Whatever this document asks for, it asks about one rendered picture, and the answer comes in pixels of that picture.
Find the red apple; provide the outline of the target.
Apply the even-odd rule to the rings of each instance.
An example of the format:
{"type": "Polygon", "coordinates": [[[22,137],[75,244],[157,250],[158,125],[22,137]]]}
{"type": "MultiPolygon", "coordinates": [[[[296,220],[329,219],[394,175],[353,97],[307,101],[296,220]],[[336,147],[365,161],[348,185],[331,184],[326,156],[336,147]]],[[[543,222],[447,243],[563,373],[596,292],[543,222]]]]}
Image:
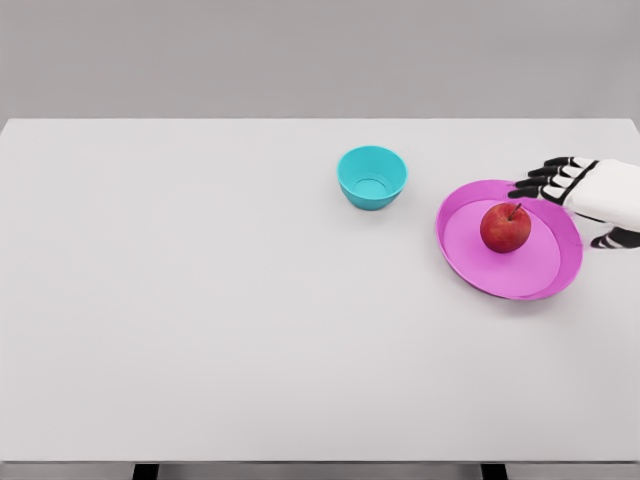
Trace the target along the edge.
{"type": "Polygon", "coordinates": [[[511,253],[529,239],[532,222],[521,203],[499,203],[489,208],[480,222],[484,245],[496,253],[511,253]]]}

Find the pink plate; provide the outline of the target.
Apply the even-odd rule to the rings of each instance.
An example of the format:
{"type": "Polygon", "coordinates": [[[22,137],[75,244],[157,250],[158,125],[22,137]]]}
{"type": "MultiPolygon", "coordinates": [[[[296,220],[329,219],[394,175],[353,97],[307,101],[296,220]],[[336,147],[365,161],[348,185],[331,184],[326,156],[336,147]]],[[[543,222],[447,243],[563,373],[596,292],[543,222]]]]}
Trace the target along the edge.
{"type": "Polygon", "coordinates": [[[452,191],[436,215],[436,238],[450,267],[485,293],[513,300],[553,296],[577,277],[583,243],[570,215],[560,206],[532,198],[520,200],[532,222],[527,242],[511,253],[496,253],[480,236],[490,207],[507,202],[512,183],[480,180],[452,191]]]}

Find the blue bowl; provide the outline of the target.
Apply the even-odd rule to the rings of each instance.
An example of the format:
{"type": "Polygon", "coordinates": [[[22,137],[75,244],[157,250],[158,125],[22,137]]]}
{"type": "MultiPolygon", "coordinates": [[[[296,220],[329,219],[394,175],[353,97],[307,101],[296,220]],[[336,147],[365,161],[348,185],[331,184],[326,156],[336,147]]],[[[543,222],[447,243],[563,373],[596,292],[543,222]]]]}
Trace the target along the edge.
{"type": "Polygon", "coordinates": [[[346,152],[336,167],[343,195],[355,207],[376,211],[392,203],[408,180],[404,160],[381,146],[360,146],[346,152]]]}

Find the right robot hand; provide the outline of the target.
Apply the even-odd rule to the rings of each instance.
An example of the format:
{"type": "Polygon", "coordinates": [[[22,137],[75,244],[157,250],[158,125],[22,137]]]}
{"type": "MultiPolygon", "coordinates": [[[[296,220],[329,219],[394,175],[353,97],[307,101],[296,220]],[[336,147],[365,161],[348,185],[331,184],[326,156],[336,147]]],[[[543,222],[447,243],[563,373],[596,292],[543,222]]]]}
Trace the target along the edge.
{"type": "Polygon", "coordinates": [[[513,184],[511,199],[542,199],[611,229],[595,249],[640,248],[640,166],[578,156],[549,159],[513,184]]]}

